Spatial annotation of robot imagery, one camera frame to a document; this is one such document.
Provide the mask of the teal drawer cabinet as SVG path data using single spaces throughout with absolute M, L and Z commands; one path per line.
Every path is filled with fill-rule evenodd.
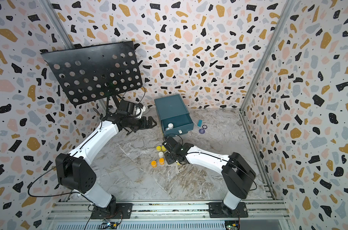
M 183 135 L 194 129 L 189 111 L 179 94 L 158 98 L 154 102 L 164 136 Z M 174 128 L 165 131 L 169 123 Z

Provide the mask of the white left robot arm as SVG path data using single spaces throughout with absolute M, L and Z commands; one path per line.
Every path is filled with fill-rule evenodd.
M 60 185 L 78 192 L 94 205 L 94 213 L 99 217 L 112 217 L 117 213 L 116 198 L 105 191 L 96 181 L 91 168 L 94 158 L 108 141 L 121 130 L 129 134 L 138 130 L 157 126 L 153 117 L 124 116 L 108 113 L 103 117 L 101 127 L 87 140 L 68 154 L 56 158 L 57 177 Z

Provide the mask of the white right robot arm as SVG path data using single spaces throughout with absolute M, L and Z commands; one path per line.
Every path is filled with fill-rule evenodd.
M 168 164 L 199 165 L 223 177 L 227 193 L 219 205 L 219 211 L 216 208 L 209 208 L 211 216 L 215 218 L 241 216 L 238 205 L 252 191 L 252 186 L 257 184 L 255 171 L 239 153 L 221 155 L 203 150 L 191 143 L 181 144 L 170 136 L 164 137 L 162 144 L 166 148 L 164 156 Z

